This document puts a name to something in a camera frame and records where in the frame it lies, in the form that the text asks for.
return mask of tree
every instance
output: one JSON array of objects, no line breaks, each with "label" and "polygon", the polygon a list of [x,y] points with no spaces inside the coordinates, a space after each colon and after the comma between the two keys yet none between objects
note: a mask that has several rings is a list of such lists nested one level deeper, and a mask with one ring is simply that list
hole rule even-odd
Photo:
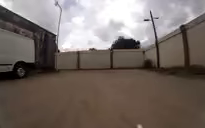
[{"label": "tree", "polygon": [[96,51],[96,48],[90,48],[89,51]]},{"label": "tree", "polygon": [[140,41],[129,38],[126,39],[119,36],[116,41],[111,45],[111,49],[140,49]]}]

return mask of street lamp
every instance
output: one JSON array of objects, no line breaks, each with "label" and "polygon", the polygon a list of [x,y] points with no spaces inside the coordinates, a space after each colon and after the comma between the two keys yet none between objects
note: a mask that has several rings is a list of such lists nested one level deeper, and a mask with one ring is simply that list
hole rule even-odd
[{"label": "street lamp", "polygon": [[57,36],[56,36],[56,54],[55,54],[55,68],[56,70],[58,70],[57,68],[57,61],[58,61],[58,57],[57,57],[57,53],[58,53],[58,44],[59,44],[59,33],[60,33],[60,26],[61,26],[61,19],[62,19],[62,7],[61,5],[58,3],[57,0],[55,0],[55,6],[58,7],[60,9],[60,15],[59,15],[59,21],[58,21],[58,31],[57,31]]},{"label": "street lamp", "polygon": [[159,19],[159,17],[153,17],[152,11],[150,11],[150,19],[144,19],[144,21],[152,21],[154,35],[155,35],[155,45],[156,45],[156,55],[157,55],[157,68],[160,68],[160,50],[159,50],[159,42],[158,42],[158,36],[156,31],[156,26],[154,19]]}]

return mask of building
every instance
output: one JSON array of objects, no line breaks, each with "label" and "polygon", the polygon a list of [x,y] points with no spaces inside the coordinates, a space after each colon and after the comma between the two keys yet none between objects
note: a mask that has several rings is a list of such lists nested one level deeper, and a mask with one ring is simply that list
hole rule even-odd
[{"label": "building", "polygon": [[55,67],[56,35],[39,25],[0,6],[0,28],[35,41],[35,61],[38,68]]}]

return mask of parking lot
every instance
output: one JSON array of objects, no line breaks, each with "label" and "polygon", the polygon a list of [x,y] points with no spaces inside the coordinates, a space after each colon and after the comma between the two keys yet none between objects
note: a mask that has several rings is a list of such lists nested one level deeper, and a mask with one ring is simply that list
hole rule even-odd
[{"label": "parking lot", "polygon": [[205,128],[205,80],[143,70],[0,80],[0,128]]}]

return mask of pole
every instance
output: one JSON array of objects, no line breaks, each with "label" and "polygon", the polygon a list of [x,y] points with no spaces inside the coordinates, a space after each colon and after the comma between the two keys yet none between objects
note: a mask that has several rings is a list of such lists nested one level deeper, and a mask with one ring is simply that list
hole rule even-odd
[{"label": "pole", "polygon": [[62,7],[58,4],[58,7],[60,9],[60,15],[59,15],[59,21],[58,21],[58,31],[57,31],[57,45],[58,45],[58,40],[59,40],[59,36],[60,36],[60,26],[61,26],[61,19],[62,19]]},{"label": "pole", "polygon": [[61,19],[62,19],[62,7],[57,3],[56,4],[56,6],[58,6],[59,7],[59,9],[60,9],[60,14],[59,14],[59,21],[58,21],[58,31],[57,31],[57,36],[56,36],[56,44],[57,44],[57,46],[56,46],[56,54],[55,54],[55,68],[56,68],[56,70],[58,70],[58,67],[57,67],[57,61],[58,61],[58,55],[57,55],[57,53],[58,53],[58,45],[59,45],[59,33],[60,33],[60,26],[61,26]]},{"label": "pole", "polygon": [[153,30],[154,30],[154,35],[155,35],[155,45],[156,45],[156,55],[157,55],[157,68],[160,68],[160,49],[159,49],[159,42],[158,42],[158,36],[157,36],[157,31],[156,31],[156,26],[154,22],[154,17],[152,11],[150,11],[150,16],[151,16],[151,21],[153,24]]}]

